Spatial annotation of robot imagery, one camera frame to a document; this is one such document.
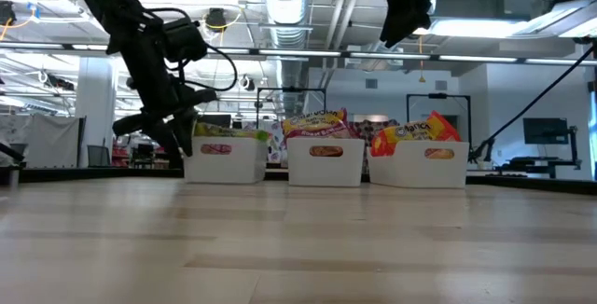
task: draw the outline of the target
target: robotic arm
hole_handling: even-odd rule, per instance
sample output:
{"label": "robotic arm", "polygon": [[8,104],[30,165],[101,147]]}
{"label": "robotic arm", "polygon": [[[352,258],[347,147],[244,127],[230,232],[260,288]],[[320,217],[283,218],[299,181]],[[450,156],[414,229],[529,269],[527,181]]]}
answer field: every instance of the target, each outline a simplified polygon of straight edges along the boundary
{"label": "robotic arm", "polygon": [[[91,13],[110,34],[107,54],[120,52],[132,77],[132,87],[139,92],[143,103],[141,114],[125,117],[114,123],[116,135],[142,130],[164,146],[172,157],[179,157],[178,147],[192,156],[191,134],[196,112],[194,106],[216,100],[215,90],[195,91],[185,85],[183,67],[207,54],[207,48],[224,55],[206,44],[188,15],[175,8],[145,9],[139,0],[85,0]],[[160,11],[176,11],[179,20],[164,23],[156,15]],[[164,61],[178,63],[169,69]],[[234,67],[234,82],[237,80]],[[167,70],[178,71],[179,77]],[[174,115],[168,124],[165,117]]]}

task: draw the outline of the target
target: wooden table surface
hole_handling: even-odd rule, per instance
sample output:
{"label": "wooden table surface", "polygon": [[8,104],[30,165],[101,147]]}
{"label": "wooden table surface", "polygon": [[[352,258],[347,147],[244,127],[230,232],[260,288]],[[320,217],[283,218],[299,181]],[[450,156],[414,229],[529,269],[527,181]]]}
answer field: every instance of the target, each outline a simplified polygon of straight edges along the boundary
{"label": "wooden table surface", "polygon": [[597,199],[105,179],[0,191],[2,304],[597,303]]}

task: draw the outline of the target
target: white plastic basket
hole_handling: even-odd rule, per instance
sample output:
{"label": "white plastic basket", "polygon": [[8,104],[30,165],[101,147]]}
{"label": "white plastic basket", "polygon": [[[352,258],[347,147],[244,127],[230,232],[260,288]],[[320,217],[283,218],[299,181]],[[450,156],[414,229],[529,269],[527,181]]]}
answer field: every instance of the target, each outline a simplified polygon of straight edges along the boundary
{"label": "white plastic basket", "polygon": [[[288,144],[288,182],[293,186],[358,187],[361,185],[365,141],[296,137]],[[318,157],[312,148],[338,146],[340,157]]]}
{"label": "white plastic basket", "polygon": [[[204,154],[203,145],[229,145],[228,154]],[[268,147],[248,137],[193,137],[193,156],[185,158],[187,183],[254,184],[265,177]]]}
{"label": "white plastic basket", "polygon": [[[427,149],[453,151],[451,159],[428,159]],[[402,141],[394,155],[372,157],[368,149],[371,183],[393,187],[464,188],[468,143]]]}

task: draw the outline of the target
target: white pillar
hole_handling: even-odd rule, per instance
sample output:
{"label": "white pillar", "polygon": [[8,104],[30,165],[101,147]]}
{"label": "white pillar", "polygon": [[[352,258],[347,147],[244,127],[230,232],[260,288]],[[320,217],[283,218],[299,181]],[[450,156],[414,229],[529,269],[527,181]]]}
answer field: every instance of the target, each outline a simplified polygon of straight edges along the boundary
{"label": "white pillar", "polygon": [[112,123],[118,71],[109,58],[81,57],[76,87],[77,117],[86,117],[79,167],[89,166],[87,145],[102,145],[112,157]]}

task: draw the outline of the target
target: snack bag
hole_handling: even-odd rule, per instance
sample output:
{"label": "snack bag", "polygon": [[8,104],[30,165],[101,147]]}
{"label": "snack bag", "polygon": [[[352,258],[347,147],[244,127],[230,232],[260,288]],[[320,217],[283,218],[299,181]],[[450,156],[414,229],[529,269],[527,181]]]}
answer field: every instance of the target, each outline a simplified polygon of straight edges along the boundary
{"label": "snack bag", "polygon": [[[440,113],[433,111],[427,121],[409,122],[404,126],[389,127],[381,131],[371,143],[371,156],[392,156],[398,142],[417,140],[461,141],[456,129]],[[425,155],[428,158],[443,156],[431,153]]]}
{"label": "snack bag", "polygon": [[319,111],[282,122],[285,140],[292,137],[353,138],[346,121],[346,109]]}
{"label": "snack bag", "polygon": [[219,136],[219,137],[251,137],[262,142],[267,142],[270,135],[266,131],[242,131],[230,128],[222,128],[209,123],[195,124],[195,136]]}

